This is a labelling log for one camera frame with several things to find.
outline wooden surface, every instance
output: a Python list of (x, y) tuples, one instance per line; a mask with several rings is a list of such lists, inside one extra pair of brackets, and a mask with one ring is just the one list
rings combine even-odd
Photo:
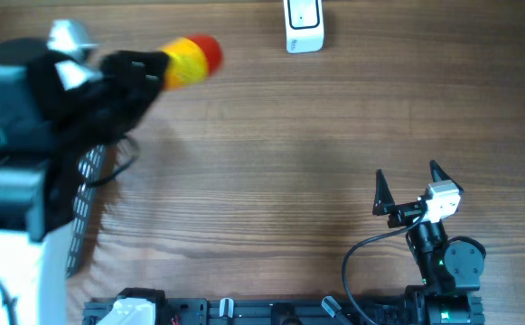
[[(525, 324), (525, 2), (324, 5), (323, 51), (285, 51), (280, 3), (0, 9), (0, 41), (81, 19), (106, 53), (212, 33), (226, 54), (210, 82), (164, 94), (135, 131), (140, 161), (99, 195), (82, 303), (128, 286), (169, 297), (342, 293), (344, 253), (387, 231), (375, 171), (397, 202), (437, 159), (465, 189), (451, 236), (488, 250), (490, 324)], [(421, 283), (403, 237), (360, 250), (355, 293)]]

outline red and yellow object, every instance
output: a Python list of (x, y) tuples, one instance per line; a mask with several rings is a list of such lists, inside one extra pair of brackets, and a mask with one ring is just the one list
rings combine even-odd
[(164, 90), (198, 83), (211, 76), (222, 63), (222, 50), (210, 35), (182, 37), (160, 49), (170, 57)]

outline red tip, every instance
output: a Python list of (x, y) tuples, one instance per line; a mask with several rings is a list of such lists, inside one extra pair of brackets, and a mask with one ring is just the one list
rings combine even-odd
[(208, 61), (208, 76), (211, 76), (222, 64), (222, 48), (218, 41), (210, 35), (196, 34), (186, 37), (188, 40), (196, 43), (204, 52)]

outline white rectangular object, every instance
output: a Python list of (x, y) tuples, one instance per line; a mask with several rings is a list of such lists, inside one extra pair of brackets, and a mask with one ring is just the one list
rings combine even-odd
[(305, 53), (323, 48), (322, 0), (284, 0), (284, 18), (288, 52)]

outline wooden table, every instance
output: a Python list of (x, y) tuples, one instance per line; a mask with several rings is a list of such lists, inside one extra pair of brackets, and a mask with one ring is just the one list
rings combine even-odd
[[(371, 215), (375, 171), (406, 202), (437, 159), (466, 189), (448, 234), (488, 250), (488, 323), (525, 324), (525, 2), (332, 1), (324, 13), (324, 49), (289, 55), (279, 2), (0, 9), (0, 41), (72, 17), (100, 53), (203, 32), (226, 55), (134, 132), (142, 158), (98, 196), (70, 321), (128, 286), (341, 294), (344, 253), (387, 231)], [(355, 293), (421, 283), (403, 237), (360, 250), (349, 271)]]

